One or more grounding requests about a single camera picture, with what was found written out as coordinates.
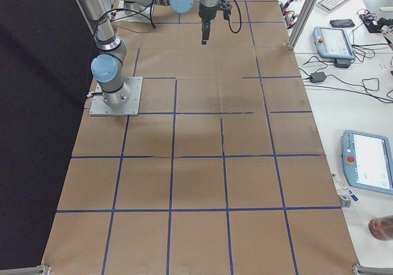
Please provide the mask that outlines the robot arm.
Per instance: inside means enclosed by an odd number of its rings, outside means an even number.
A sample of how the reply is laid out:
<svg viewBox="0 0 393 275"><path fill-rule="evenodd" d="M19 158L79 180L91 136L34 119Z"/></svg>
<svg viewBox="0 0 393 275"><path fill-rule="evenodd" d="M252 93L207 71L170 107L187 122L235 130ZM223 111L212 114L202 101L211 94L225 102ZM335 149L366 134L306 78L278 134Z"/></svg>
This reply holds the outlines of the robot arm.
<svg viewBox="0 0 393 275"><path fill-rule="evenodd" d="M91 62L91 71L103 92L103 101L109 107L125 105L131 95L131 88L121 77L122 65L126 55L126 43L114 30L105 10L103 0L77 0L84 13L87 23L93 30L96 46L100 51L98 57ZM119 0L130 3L145 3L147 5L171 6L183 14L193 6L194 0ZM229 20L231 5L225 0L200 0L198 15L201 18L202 44L209 40L211 21L217 11L223 13L224 19Z"/></svg>

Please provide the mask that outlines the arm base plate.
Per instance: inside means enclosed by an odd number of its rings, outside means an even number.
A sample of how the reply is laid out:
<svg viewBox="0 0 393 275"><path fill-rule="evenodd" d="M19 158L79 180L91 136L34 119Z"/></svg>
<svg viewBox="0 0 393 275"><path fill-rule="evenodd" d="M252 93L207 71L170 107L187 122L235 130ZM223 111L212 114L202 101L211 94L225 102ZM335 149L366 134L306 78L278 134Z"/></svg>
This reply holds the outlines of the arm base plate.
<svg viewBox="0 0 393 275"><path fill-rule="evenodd" d="M92 96L91 116L138 116L143 77L122 77L123 86L115 93L105 93L97 83Z"/></svg>

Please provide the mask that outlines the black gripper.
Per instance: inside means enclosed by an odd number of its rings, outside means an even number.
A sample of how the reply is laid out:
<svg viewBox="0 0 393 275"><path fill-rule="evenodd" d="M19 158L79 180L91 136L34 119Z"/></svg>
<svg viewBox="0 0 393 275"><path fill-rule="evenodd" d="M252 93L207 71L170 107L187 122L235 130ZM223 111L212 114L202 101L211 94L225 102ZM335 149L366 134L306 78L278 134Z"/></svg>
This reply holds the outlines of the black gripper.
<svg viewBox="0 0 393 275"><path fill-rule="evenodd" d="M218 6L214 6L214 7L199 6L198 15L201 18L201 22L202 22L202 26L201 26L202 45L206 45L209 40L211 21L215 19L218 8L219 8Z"/></svg>

